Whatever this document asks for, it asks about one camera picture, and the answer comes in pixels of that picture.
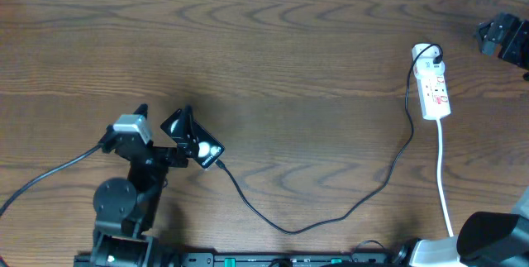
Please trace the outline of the black flip smartphone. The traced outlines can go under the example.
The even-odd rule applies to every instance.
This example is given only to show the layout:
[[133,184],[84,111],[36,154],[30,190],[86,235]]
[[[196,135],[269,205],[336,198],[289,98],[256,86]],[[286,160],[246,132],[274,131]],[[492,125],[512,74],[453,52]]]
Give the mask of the black flip smartphone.
[[[169,125],[172,122],[171,117],[173,115],[174,113],[160,125],[160,129],[168,136],[170,135]],[[195,158],[187,157],[183,150],[177,147],[177,144],[176,154],[179,159],[193,159],[200,165],[201,168],[209,169],[224,153],[225,147],[210,132],[200,125],[195,120],[194,116],[193,119],[194,134],[198,139],[198,156]]]

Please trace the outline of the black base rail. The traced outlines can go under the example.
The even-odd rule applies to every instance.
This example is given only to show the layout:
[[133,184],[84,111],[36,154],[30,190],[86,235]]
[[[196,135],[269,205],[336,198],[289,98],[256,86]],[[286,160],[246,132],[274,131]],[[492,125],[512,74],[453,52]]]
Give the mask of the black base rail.
[[316,267],[316,266],[406,266],[407,261],[394,261],[384,253],[360,252],[345,254],[213,254],[182,253],[159,256],[152,260],[126,258],[124,255],[77,255],[75,266],[173,266],[173,267]]

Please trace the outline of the white USB charger adapter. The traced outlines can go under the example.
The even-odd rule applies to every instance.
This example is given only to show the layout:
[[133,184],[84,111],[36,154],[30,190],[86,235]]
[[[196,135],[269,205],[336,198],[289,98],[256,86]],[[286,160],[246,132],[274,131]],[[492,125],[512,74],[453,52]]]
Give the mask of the white USB charger adapter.
[[417,78],[429,75],[442,75],[446,66],[444,52],[440,45],[420,43],[412,48],[413,72]]

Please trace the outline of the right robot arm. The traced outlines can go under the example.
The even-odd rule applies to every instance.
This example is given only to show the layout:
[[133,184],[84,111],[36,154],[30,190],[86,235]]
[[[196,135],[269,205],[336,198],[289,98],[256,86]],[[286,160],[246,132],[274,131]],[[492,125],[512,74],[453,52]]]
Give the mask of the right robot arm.
[[[528,69],[528,21],[500,12],[478,25],[474,34],[479,51]],[[524,193],[510,213],[476,212],[459,234],[450,221],[442,183],[443,131],[441,120],[451,114],[446,88],[443,51],[440,45],[419,43],[412,47],[408,75],[417,81],[422,118],[437,126],[438,152],[436,186],[448,237],[441,240],[418,239],[404,246],[393,259],[401,266],[527,266],[528,193]]]

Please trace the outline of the white power strip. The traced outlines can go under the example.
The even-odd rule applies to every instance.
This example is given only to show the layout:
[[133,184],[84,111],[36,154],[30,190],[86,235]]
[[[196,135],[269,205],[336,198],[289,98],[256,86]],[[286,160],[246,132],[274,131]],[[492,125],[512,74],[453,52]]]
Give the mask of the white power strip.
[[435,121],[451,114],[449,95],[444,77],[445,64],[421,61],[414,66],[422,118]]

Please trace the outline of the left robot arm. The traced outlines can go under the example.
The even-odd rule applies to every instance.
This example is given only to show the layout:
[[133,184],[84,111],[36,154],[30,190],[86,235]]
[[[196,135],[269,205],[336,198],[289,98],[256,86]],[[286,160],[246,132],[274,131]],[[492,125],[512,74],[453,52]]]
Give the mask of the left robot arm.
[[98,144],[130,164],[125,178],[104,181],[93,196],[96,219],[89,266],[180,266],[180,254],[144,233],[154,224],[169,169],[185,168],[198,155],[193,110],[186,106],[162,128],[177,147],[155,146],[147,121],[148,106],[118,118]]

